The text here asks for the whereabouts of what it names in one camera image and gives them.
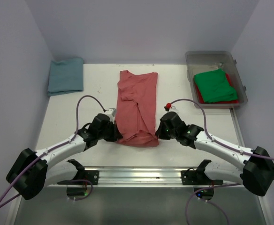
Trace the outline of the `salmon pink t shirt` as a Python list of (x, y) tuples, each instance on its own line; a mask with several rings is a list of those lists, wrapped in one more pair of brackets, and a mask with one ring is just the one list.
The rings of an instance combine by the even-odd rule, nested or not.
[(156, 72), (120, 72), (115, 121), (122, 138), (118, 144), (139, 148), (159, 145), (155, 136), (157, 81)]

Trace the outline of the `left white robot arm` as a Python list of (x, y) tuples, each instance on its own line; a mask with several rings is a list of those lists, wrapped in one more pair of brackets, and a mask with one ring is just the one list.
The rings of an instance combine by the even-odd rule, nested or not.
[(51, 147), (33, 151), (24, 149), (6, 176), (6, 180), (26, 200), (46, 186), (67, 180), (83, 182), (84, 168), (71, 156), (95, 146), (99, 140), (116, 142), (122, 138), (114, 120), (116, 109), (110, 108), (94, 117), (75, 136)]

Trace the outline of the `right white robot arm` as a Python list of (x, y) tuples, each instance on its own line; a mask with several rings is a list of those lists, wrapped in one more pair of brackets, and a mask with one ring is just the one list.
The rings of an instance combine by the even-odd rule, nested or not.
[(177, 140), (182, 146), (213, 154), (224, 160), (215, 163), (203, 160), (197, 167), (197, 176), (205, 180), (222, 180), (242, 184), (258, 196), (265, 196), (274, 180), (274, 163), (266, 149), (238, 146), (222, 139), (217, 140), (204, 128), (187, 125), (175, 112), (160, 119), (156, 136), (162, 140)]

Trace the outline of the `clear plastic bin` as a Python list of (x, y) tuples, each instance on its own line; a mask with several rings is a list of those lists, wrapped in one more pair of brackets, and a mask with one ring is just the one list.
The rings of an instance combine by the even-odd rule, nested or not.
[[(248, 102), (246, 87), (243, 85), (238, 70), (236, 60), (227, 51), (189, 51), (185, 54), (187, 64), (187, 78), (190, 82), (192, 99), (205, 109), (231, 109), (243, 106)], [(200, 104), (196, 99), (194, 86), (194, 76), (199, 73), (222, 69), (229, 75), (233, 82), (233, 88), (237, 91), (238, 104)]]

